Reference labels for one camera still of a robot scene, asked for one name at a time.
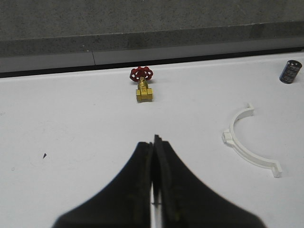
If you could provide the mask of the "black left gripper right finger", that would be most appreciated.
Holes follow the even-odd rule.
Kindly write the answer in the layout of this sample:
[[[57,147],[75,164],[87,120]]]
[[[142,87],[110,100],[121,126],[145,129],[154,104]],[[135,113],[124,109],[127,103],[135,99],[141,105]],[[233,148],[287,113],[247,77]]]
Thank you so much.
[[[163,228],[263,228],[262,220],[201,182],[158,135],[153,144],[153,190]]]

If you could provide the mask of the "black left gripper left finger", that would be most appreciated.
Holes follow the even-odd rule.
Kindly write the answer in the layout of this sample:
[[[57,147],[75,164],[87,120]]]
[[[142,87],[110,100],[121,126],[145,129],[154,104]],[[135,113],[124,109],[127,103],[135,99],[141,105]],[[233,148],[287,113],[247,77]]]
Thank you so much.
[[[117,176],[82,205],[61,215],[55,228],[149,228],[153,146],[140,142]]]

